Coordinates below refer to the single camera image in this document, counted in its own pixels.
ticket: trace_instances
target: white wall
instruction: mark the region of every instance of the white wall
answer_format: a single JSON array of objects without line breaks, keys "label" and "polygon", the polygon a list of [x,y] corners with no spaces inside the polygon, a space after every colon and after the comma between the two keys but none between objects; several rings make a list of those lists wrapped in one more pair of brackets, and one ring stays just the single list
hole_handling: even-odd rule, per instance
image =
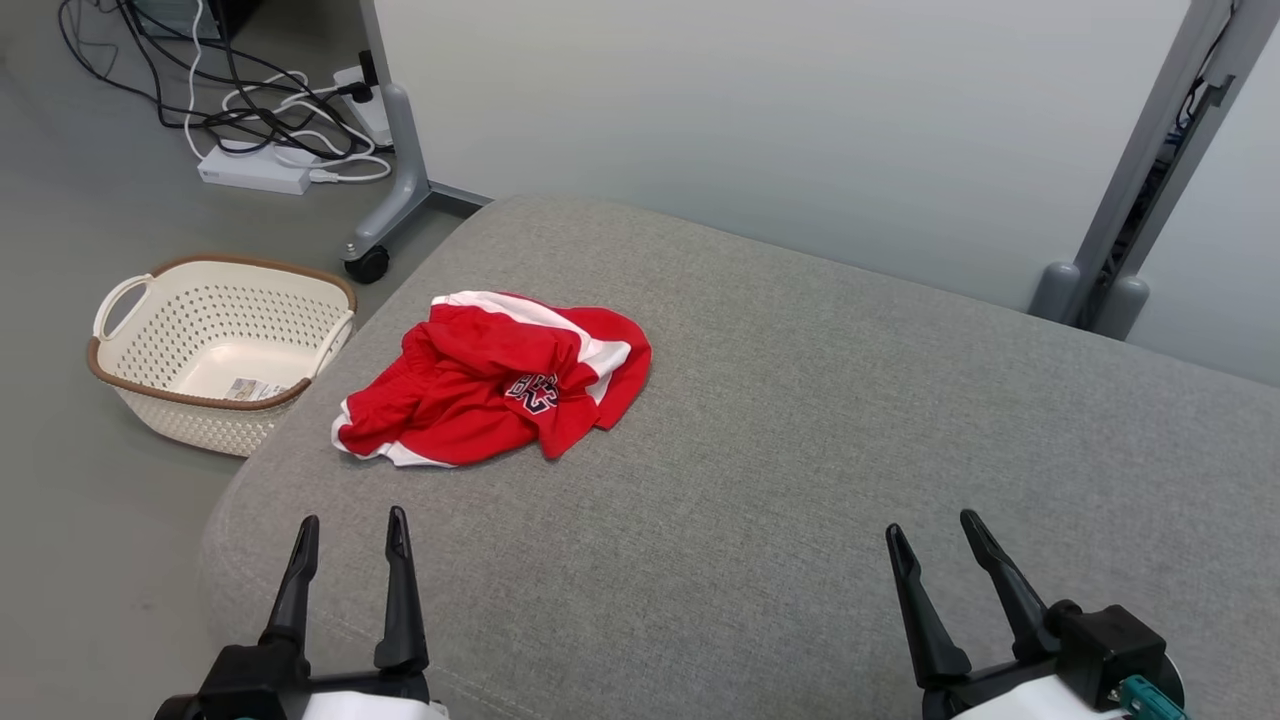
[{"label": "white wall", "polygon": [[1138,277],[1128,342],[1280,386],[1280,41],[1272,35]]},{"label": "white wall", "polygon": [[376,0],[434,182],[576,192],[1025,309],[1188,0]]}]

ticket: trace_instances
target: gray floor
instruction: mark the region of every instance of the gray floor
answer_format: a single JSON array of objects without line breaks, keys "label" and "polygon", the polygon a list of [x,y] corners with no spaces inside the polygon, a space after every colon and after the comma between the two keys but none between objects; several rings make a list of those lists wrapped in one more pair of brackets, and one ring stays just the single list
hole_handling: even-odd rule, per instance
[{"label": "gray floor", "polygon": [[[93,311],[120,279],[192,252],[340,272],[339,242],[388,184],[302,197],[204,184],[180,131],[74,63],[55,12],[0,4],[0,716],[146,719],[212,659],[192,560],[239,462],[151,434],[90,377]],[[87,36],[127,40],[95,13]],[[355,64],[361,32],[356,0],[266,0],[237,45],[323,79]],[[186,105],[182,76],[165,76],[166,101]],[[132,46],[115,77],[148,82]],[[220,95],[205,88],[201,108]],[[449,206],[411,219],[390,274],[358,290],[360,316],[460,222]]]}]

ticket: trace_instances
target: white cable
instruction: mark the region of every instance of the white cable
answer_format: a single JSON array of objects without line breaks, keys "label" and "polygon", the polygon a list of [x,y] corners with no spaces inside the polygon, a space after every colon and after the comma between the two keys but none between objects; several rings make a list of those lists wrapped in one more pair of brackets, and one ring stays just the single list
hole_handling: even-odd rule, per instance
[{"label": "white cable", "polygon": [[[297,70],[289,70],[288,74],[293,76],[296,78],[301,78],[301,82],[303,85],[307,83],[307,76],[306,76],[306,73],[301,73],[301,72],[297,72]],[[268,83],[275,82],[275,81],[283,78],[284,76],[285,76],[285,73],[279,73],[279,74],[275,74],[275,76],[268,78],[264,82],[268,82]],[[251,87],[251,88],[246,88],[246,92],[250,92],[250,91],[253,91],[253,90],[260,90],[260,87],[255,86],[255,87]],[[291,158],[288,158],[285,155],[282,155],[280,154],[280,146],[278,143],[271,143],[271,150],[273,150],[273,152],[275,152],[275,160],[279,164],[285,165],[288,168],[310,168],[311,169],[310,174],[311,174],[311,181],[312,182],[371,182],[371,181],[376,181],[376,179],[383,179],[387,176],[392,174],[392,165],[390,165],[390,163],[388,163],[387,160],[383,160],[381,158],[374,156],[374,150],[376,149],[376,145],[374,145],[374,141],[370,140],[369,136],[366,136],[365,133],[360,132],[358,129],[348,126],[347,123],[343,123],[340,120],[335,122],[334,118],[330,118],[328,113],[324,113],[323,110],[320,110],[315,105],[312,105],[312,104],[302,100],[303,97],[307,97],[308,95],[324,95],[326,92],[333,92],[335,90],[338,90],[337,85],[333,86],[333,87],[321,87],[319,90],[312,90],[310,94],[306,92],[306,91],[303,91],[303,92],[296,92],[296,94],[285,97],[283,101],[280,101],[280,105],[274,110],[274,113],[276,115],[279,115],[279,114],[283,114],[285,110],[289,110],[292,108],[303,108],[306,110],[310,110],[310,111],[315,113],[315,115],[317,118],[320,118],[320,119],[323,119],[323,120],[325,120],[325,122],[330,123],[330,124],[337,124],[338,127],[346,129],[353,137],[356,137],[361,142],[364,142],[367,146],[367,150],[364,150],[361,152],[355,152],[355,154],[352,154],[352,155],[349,155],[347,158],[342,158],[339,160],[321,160],[317,156],[316,161],[314,161],[314,163],[298,163],[298,161],[296,161],[296,160],[293,160],[293,159],[291,159]],[[229,111],[232,109],[230,108],[232,99],[238,97],[238,96],[239,96],[239,91],[233,91],[233,92],[227,94],[227,96],[223,97],[223,110],[228,110]],[[257,118],[257,117],[244,118],[244,119],[246,120],[261,120],[261,118]],[[330,141],[328,137],[325,137],[324,135],[321,135],[321,133],[319,133],[316,131],[303,129],[303,131],[296,131],[296,132],[291,132],[289,133],[289,137],[292,137],[294,140],[298,138],[298,137],[302,137],[302,136],[315,137],[315,138],[320,140],[320,142],[323,142],[329,149],[330,152],[334,152],[334,154],[340,154],[342,152],[342,150],[338,150],[338,147],[333,143],[333,141]],[[375,165],[381,165],[383,169],[380,172],[378,172],[378,173],[369,174],[369,176],[339,176],[337,173],[326,172],[324,169],[324,168],[335,168],[338,165],[346,165],[347,163],[361,163],[361,161],[364,161],[364,163],[372,163]]]},{"label": "white cable", "polygon": [[[273,82],[275,82],[275,81],[278,81],[280,78],[284,78],[284,77],[292,77],[293,79],[296,79],[301,85],[310,85],[311,83],[311,81],[307,78],[307,73],[305,73],[302,70],[289,70],[287,73],[276,73],[276,74],[274,74],[274,76],[264,79],[262,85],[270,85],[270,83],[273,83]],[[246,87],[244,92],[250,94],[250,92],[253,92],[255,90],[262,90],[262,86],[255,85],[252,87]],[[338,87],[337,86],[334,86],[334,87],[324,87],[324,88],[316,90],[315,94],[320,95],[321,92],[332,92],[334,90],[338,90]],[[223,110],[224,111],[230,111],[230,109],[232,109],[230,108],[232,99],[233,97],[239,97],[239,96],[241,96],[239,88],[228,92],[227,97],[223,97]],[[291,100],[297,100],[298,97],[306,97],[306,96],[307,96],[307,92],[303,90],[302,92],[297,92],[294,95],[288,96],[284,100],[284,102],[288,102]],[[251,117],[247,117],[244,119],[246,120],[261,120],[262,118],[260,118],[257,115],[251,115]]]},{"label": "white cable", "polygon": [[191,111],[196,109],[196,65],[200,64],[200,56],[204,54],[200,47],[200,18],[204,14],[205,0],[196,0],[196,19],[191,20],[191,42],[196,46],[196,59],[191,61],[191,72],[187,73],[187,90],[191,92],[191,97],[187,100],[187,114],[182,117],[182,132],[187,136],[187,145],[201,160],[205,156],[200,154],[200,150],[196,150],[196,141],[191,138]]},{"label": "white cable", "polygon": [[[284,110],[288,106],[301,106],[301,108],[306,108],[306,109],[316,113],[315,106],[312,106],[308,102],[296,101],[296,102],[292,102],[292,104],[280,105],[280,109]],[[273,145],[271,147],[275,151],[275,160],[278,163],[280,163],[282,165],[285,165],[285,167],[289,167],[289,168],[311,168],[311,173],[310,174],[311,174],[311,181],[312,182],[371,182],[371,181],[375,181],[375,179],[383,179],[387,176],[392,174],[392,164],[388,163],[387,160],[383,160],[381,158],[378,158],[378,156],[374,155],[374,149],[376,146],[374,145],[374,141],[369,138],[369,136],[366,136],[365,133],[362,133],[362,132],[357,131],[356,128],[348,126],[347,123],[340,123],[340,124],[342,124],[343,128],[347,129],[347,132],[349,132],[351,135],[356,136],[361,142],[366,143],[369,146],[369,149],[364,150],[361,152],[356,152],[356,154],[351,155],[349,158],[343,158],[340,160],[320,160],[320,161],[316,161],[316,163],[306,163],[306,164],[303,164],[303,163],[297,163],[297,161],[294,161],[294,160],[292,160],[292,159],[282,155],[280,154],[280,146],[279,145]],[[321,135],[321,133],[319,133],[316,131],[312,131],[312,129],[303,129],[303,131],[298,131],[298,132],[293,133],[294,137],[298,137],[298,136],[302,136],[302,135],[311,136],[311,137],[317,137],[317,138],[320,138],[320,142],[324,142],[329,147],[329,150],[332,150],[334,152],[338,152],[338,149],[324,135]],[[334,168],[334,167],[338,167],[338,165],[346,165],[347,163],[361,163],[361,161],[364,161],[364,163],[374,163],[375,165],[381,165],[383,169],[381,169],[381,172],[374,173],[371,176],[339,176],[337,173],[324,172],[324,168]]]}]

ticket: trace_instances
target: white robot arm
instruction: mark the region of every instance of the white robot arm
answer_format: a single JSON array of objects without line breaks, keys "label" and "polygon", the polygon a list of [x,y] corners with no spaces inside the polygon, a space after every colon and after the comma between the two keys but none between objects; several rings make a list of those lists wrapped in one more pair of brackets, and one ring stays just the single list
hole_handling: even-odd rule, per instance
[{"label": "white robot arm", "polygon": [[886,530],[924,720],[1185,720],[1183,683],[1165,639],[1119,605],[1046,609],[973,510],[960,514],[974,560],[991,575],[1014,632],[1014,661],[974,671],[951,642],[899,525]]},{"label": "white robot arm", "polygon": [[[1085,614],[1046,609],[972,510],[960,514],[978,564],[1014,630],[1014,661],[973,671],[920,583],[920,564],[897,525],[886,530],[923,720],[1187,720],[1183,684],[1165,641],[1123,607]],[[319,564],[320,521],[302,521],[266,629],[253,646],[227,646],[196,694],[170,697],[155,720],[448,720],[431,701],[422,607],[408,521],[387,525],[387,611],[376,670],[311,676],[305,657],[307,594]]]}]

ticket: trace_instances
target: printed number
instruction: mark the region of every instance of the printed number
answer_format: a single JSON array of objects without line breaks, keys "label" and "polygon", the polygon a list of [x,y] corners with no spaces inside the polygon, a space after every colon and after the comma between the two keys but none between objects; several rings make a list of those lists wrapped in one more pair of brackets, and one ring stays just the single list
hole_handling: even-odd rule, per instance
[{"label": "printed number", "polygon": [[530,415],[545,413],[559,405],[556,375],[524,375],[511,386],[507,397],[520,400]]}]

